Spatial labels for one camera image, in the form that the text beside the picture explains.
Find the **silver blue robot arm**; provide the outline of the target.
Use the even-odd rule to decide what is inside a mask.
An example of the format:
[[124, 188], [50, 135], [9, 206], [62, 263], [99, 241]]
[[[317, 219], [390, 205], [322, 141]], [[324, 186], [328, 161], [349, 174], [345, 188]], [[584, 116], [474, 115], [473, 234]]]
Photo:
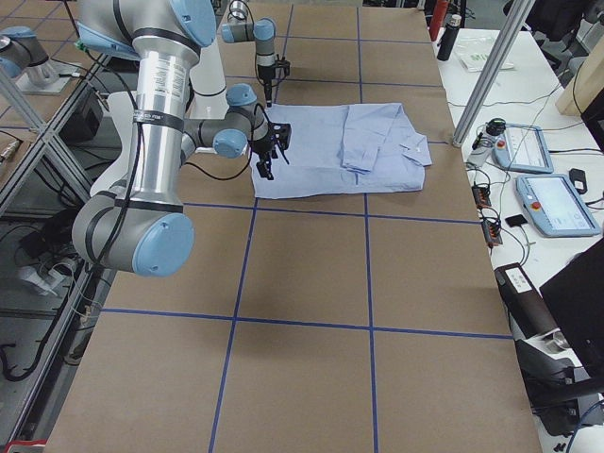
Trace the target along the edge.
[[[176, 194], [181, 166], [200, 147], [225, 158], [248, 152], [260, 176], [289, 147], [291, 128], [266, 109], [278, 74], [290, 70], [275, 51], [276, 26], [262, 18], [217, 25], [208, 1], [85, 1], [77, 28], [85, 47], [139, 64], [131, 143], [123, 175], [94, 194], [72, 230], [77, 253], [92, 265], [143, 277], [174, 274], [190, 256], [194, 227]], [[252, 42], [263, 97], [246, 84], [226, 92], [221, 119], [190, 119], [190, 72], [204, 50], [222, 37]]]
[[276, 51], [277, 28], [268, 17], [255, 20], [245, 1], [230, 1], [226, 9], [226, 22], [220, 27], [224, 42], [252, 42], [255, 44], [255, 78], [260, 83], [265, 104], [271, 107], [274, 89], [291, 71], [291, 63]]

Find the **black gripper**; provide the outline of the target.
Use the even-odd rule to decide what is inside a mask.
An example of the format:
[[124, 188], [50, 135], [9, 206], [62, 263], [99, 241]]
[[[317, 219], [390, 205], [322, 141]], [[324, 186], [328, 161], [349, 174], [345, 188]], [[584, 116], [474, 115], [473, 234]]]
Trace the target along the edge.
[[263, 87], [265, 107], [273, 104], [273, 88], [290, 75], [291, 63], [279, 55], [257, 56], [257, 79]]
[[291, 133], [290, 124], [271, 121], [265, 121], [254, 131], [251, 149], [259, 157], [256, 167], [261, 177], [274, 179], [271, 160], [277, 158], [277, 150], [284, 155], [290, 144]]

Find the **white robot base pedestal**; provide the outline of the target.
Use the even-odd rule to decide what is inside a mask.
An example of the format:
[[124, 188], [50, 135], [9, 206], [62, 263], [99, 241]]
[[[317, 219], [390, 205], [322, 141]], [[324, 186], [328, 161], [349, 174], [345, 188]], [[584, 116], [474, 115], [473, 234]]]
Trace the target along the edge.
[[189, 116], [193, 119], [222, 119], [227, 112], [223, 64], [219, 40], [201, 50], [199, 62], [190, 71], [193, 101]]

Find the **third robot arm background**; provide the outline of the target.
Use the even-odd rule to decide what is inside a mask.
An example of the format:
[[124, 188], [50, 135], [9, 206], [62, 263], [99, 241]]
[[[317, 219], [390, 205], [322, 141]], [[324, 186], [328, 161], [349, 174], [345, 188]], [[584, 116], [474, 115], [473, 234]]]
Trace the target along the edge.
[[1, 30], [1, 68], [10, 78], [48, 60], [48, 54], [31, 28], [16, 25]]

